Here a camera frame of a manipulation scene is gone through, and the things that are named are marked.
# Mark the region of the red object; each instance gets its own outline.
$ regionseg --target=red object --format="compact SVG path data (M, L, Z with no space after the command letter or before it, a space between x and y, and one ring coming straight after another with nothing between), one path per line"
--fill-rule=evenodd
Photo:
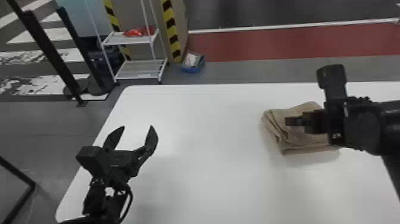
M189 35L187 50L206 61L400 54L400 26L362 24Z
M155 27L154 26L149 26L149 31L150 31L150 35L154 35L155 33ZM143 26L141 28L135 28L132 30L127 30L124 32L124 36L128 36L128 37L133 37L133 36L148 36L147 34L147 27Z

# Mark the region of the robotic arm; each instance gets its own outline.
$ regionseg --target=robotic arm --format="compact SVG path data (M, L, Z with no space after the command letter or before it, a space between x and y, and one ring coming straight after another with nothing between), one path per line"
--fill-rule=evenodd
M144 146L133 151L116 151L123 132L122 126L108 135L103 147L83 147L76 155L77 161L93 178L83 202L84 217L63 221L62 224L119 224L126 217L133 201L128 181L138 175L140 167L153 155L158 136L151 126ZM106 188L112 188L114 194L106 195Z
M305 133L328 134L329 144L381 156L400 197L400 101L372 102L369 97L348 97L343 65L317 70L325 91L325 109L287 117L287 126L304 126Z

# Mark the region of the yellow and black striped pillar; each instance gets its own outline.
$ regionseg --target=yellow and black striped pillar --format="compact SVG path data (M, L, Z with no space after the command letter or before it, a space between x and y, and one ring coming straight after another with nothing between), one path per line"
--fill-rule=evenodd
M118 21L117 16L115 16L113 3L111 2L111 0L103 0L103 4L110 20L112 29L114 29L115 32L121 32L120 22ZM121 45L121 51L125 55L126 59L131 60L130 52L126 45Z
M178 39L178 29L175 23L175 14L171 0L161 0L162 17L167 27L167 36L170 44L170 49L175 63L182 61L182 52Z

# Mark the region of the white wire shelf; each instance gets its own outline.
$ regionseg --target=white wire shelf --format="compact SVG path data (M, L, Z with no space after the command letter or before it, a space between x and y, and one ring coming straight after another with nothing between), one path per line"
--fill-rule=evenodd
M134 45L134 44L142 44L142 43L154 43L154 40L157 38L158 33L160 31L157 29L155 33L150 36L134 36L127 37L123 35L123 32L111 32L107 38L103 41L104 46L110 45Z
M163 76L165 60L125 61L116 74L116 79L158 79Z

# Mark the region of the beige cloth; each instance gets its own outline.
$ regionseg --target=beige cloth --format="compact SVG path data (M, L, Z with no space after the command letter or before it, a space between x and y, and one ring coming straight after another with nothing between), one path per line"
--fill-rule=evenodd
M304 152L334 150L330 147L326 134L311 135L304 133L304 127L288 127L285 125L285 117L295 117L303 112L319 110L316 102L310 101L289 109L271 109L264 112L262 122L266 128L276 137L276 141L282 153L291 150Z

